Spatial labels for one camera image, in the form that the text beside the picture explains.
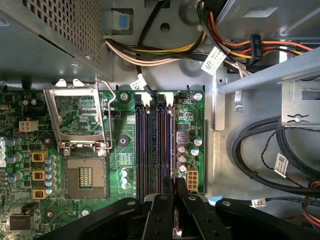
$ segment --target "green circuit board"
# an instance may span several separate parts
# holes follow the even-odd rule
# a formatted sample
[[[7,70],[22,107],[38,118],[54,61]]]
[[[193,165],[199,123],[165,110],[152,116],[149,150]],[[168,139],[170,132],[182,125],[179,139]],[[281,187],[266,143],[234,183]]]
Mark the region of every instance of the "green circuit board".
[[[128,100],[121,99],[122,93],[128,95]],[[185,165],[187,169],[197,170],[197,191],[202,194],[204,144],[198,147],[197,156],[190,154],[189,150],[194,145],[193,137],[205,138],[204,92],[173,93],[176,130],[188,132]],[[203,99],[194,100],[195,93],[203,94]],[[0,94],[0,240],[36,239],[117,200],[137,197],[134,95],[135,91],[116,91],[111,115],[114,147],[107,157],[98,157],[91,148],[75,149],[70,156],[64,157],[57,149],[42,91]],[[109,99],[111,94],[108,91],[100,91],[102,111],[106,110]],[[93,98],[65,96],[55,101],[63,119],[60,127],[62,133],[92,135],[101,132],[95,121]],[[103,118],[106,134],[109,132],[108,117]],[[20,122],[28,122],[32,129],[35,121],[37,130],[22,131]],[[125,145],[121,142],[124,136]],[[12,163],[13,156],[19,161]],[[54,163],[45,164],[44,159],[47,158],[54,160]],[[103,176],[97,174],[100,171],[103,171]],[[47,179],[47,173],[53,172],[53,178]],[[188,172],[178,169],[176,174],[186,178]],[[38,205],[27,219],[21,214],[28,203]]]

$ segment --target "screw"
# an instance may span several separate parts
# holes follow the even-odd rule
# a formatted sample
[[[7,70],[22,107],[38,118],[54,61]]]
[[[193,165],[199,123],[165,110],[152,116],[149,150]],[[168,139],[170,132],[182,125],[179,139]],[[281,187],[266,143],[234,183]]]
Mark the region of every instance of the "screw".
[[[126,93],[126,92],[121,93],[121,94],[120,94],[120,99],[121,99],[122,101],[127,101],[127,100],[129,99],[128,93]]]
[[[191,200],[191,201],[195,201],[195,200],[197,200],[197,197],[194,196],[194,195],[191,195],[191,196],[188,197],[188,199]]]
[[[294,120],[295,120],[296,123],[300,123],[302,119],[301,119],[301,117],[298,115],[298,116],[295,116],[295,117],[294,117]]]
[[[84,217],[84,216],[89,215],[89,213],[90,213],[89,210],[85,209],[82,211],[81,215]]]
[[[230,206],[231,206],[231,202],[229,202],[229,201],[223,201],[223,202],[222,202],[222,205],[227,206],[227,207],[230,207]]]
[[[70,156],[70,150],[69,149],[64,149],[63,150],[63,156]]]
[[[98,150],[98,156],[106,156],[106,155],[107,155],[107,151],[105,149]]]
[[[203,97],[204,97],[204,96],[202,96],[202,94],[201,94],[200,92],[198,92],[198,93],[196,93],[195,95],[193,95],[193,98],[194,98],[194,100],[196,100],[196,101],[201,101]]]
[[[160,196],[160,199],[161,199],[161,200],[166,200],[166,199],[168,199],[168,196],[167,196],[167,195],[161,195],[161,196]]]

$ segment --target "metal bracket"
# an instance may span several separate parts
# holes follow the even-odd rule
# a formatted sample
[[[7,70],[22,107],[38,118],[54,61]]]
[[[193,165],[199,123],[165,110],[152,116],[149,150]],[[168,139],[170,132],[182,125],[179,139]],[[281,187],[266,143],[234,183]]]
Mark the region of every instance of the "metal bracket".
[[[319,96],[320,82],[283,83],[282,126],[320,126]]]
[[[63,151],[64,156],[69,156],[74,148],[89,147],[97,151],[98,156],[106,156],[107,152],[113,148],[112,123],[109,117],[109,141],[106,141],[103,115],[101,111],[101,102],[99,95],[99,82],[105,84],[113,95],[108,101],[108,113],[111,115],[111,103],[116,99],[116,95],[105,81],[95,79],[95,88],[85,85],[79,79],[74,79],[73,85],[67,85],[64,79],[60,79],[53,89],[45,89],[44,97],[49,110],[53,131],[58,143],[58,149]],[[68,135],[60,131],[62,117],[58,113],[55,97],[58,96],[92,96],[95,102],[96,116],[95,121],[101,127],[101,132],[94,135]]]

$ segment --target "black cable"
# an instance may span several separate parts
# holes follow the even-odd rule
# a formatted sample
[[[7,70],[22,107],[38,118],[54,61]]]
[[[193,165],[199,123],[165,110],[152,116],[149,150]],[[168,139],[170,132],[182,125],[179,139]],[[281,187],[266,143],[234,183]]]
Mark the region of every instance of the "black cable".
[[[205,32],[205,34],[207,35],[207,37],[210,39],[210,41],[221,51],[224,53],[224,55],[226,55],[226,57],[234,64],[236,64],[236,60],[234,60],[234,58],[232,56],[230,56],[230,54],[228,54],[226,52],[226,50],[220,46],[220,44],[217,42],[217,40],[215,39],[215,37],[213,36],[213,34],[211,33],[211,31],[209,30],[208,28],[208,25],[207,25],[207,21],[204,17],[204,14],[203,14],[203,9],[202,9],[202,3],[204,2],[204,0],[200,0],[197,5],[196,5],[196,11],[197,11],[197,14],[198,14],[198,17],[199,17],[199,20],[200,20],[200,23],[202,25],[202,28]]]
[[[148,20],[146,21],[142,32],[140,34],[139,40],[138,40],[138,44],[137,46],[140,47],[143,45],[145,37],[147,35],[147,33],[149,32],[152,23],[154,22],[156,16],[158,15],[158,13],[160,12],[160,9],[164,6],[164,4],[167,2],[168,0],[160,0],[157,2],[157,4],[155,5],[154,9],[152,10],[152,13],[150,14]],[[142,74],[142,68],[141,66],[136,66],[136,72],[139,74]],[[150,94],[150,96],[153,99],[157,99],[157,94],[156,92],[154,92],[151,87],[149,85],[144,86],[145,91]]]
[[[252,206],[251,200],[238,200],[238,199],[232,199],[232,198],[223,198],[222,201],[237,201],[242,204]],[[302,197],[294,197],[294,196],[280,196],[280,197],[268,197],[265,198],[265,201],[271,202],[271,201],[288,201],[288,202],[295,202],[299,204],[308,204],[315,207],[320,207],[320,201],[318,200],[312,200],[312,199],[306,199]]]
[[[279,124],[277,127],[278,131],[276,132],[276,140],[279,145],[279,148],[282,154],[285,156],[289,162],[299,169],[301,172],[305,173],[306,175],[314,178],[320,179],[320,171],[313,169],[312,167],[306,165],[303,161],[301,161],[298,156],[292,151],[289,146],[289,143],[286,138],[286,129],[283,129],[281,126],[281,119],[279,120]]]
[[[261,176],[259,176],[258,172],[252,171],[244,162],[242,156],[241,156],[241,143],[244,139],[251,137],[253,135],[266,133],[269,131],[274,131],[277,128],[276,124],[271,124],[267,126],[259,126],[255,129],[246,131],[239,135],[236,140],[234,141],[231,152],[233,160],[236,164],[236,166],[250,179],[253,179],[257,181],[258,183],[261,183],[267,187],[274,188],[280,191],[284,191],[287,193],[297,194],[297,195],[303,195],[303,196],[313,196],[313,197],[319,197],[320,196],[320,189],[310,189],[306,187],[295,187],[295,186],[287,186],[282,185],[279,183],[275,183],[272,181],[269,181]]]

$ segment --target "cable tag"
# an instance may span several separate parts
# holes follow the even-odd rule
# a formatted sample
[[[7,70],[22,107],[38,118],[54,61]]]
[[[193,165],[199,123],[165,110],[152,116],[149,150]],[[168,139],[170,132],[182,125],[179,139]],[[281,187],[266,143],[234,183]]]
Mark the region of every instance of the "cable tag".
[[[202,64],[201,69],[213,76],[226,57],[222,51],[214,47]]]
[[[286,177],[286,172],[287,172],[287,167],[288,167],[288,159],[286,159],[285,156],[283,156],[281,153],[278,153],[278,156],[276,157],[275,160],[275,166],[274,166],[274,171],[279,174],[283,178]]]
[[[240,77],[242,79],[249,75],[249,72],[247,71],[247,68],[246,68],[246,66],[244,64],[242,64],[241,62],[237,61],[236,65],[238,66],[239,74],[240,74]]]
[[[251,200],[251,206],[256,208],[256,207],[265,207],[267,205],[267,201],[265,198],[259,198],[259,199],[254,199]]]
[[[132,90],[136,91],[144,90],[145,85],[147,85],[147,83],[141,73],[138,74],[138,80],[134,81],[133,83],[130,83],[130,87],[132,88]]]

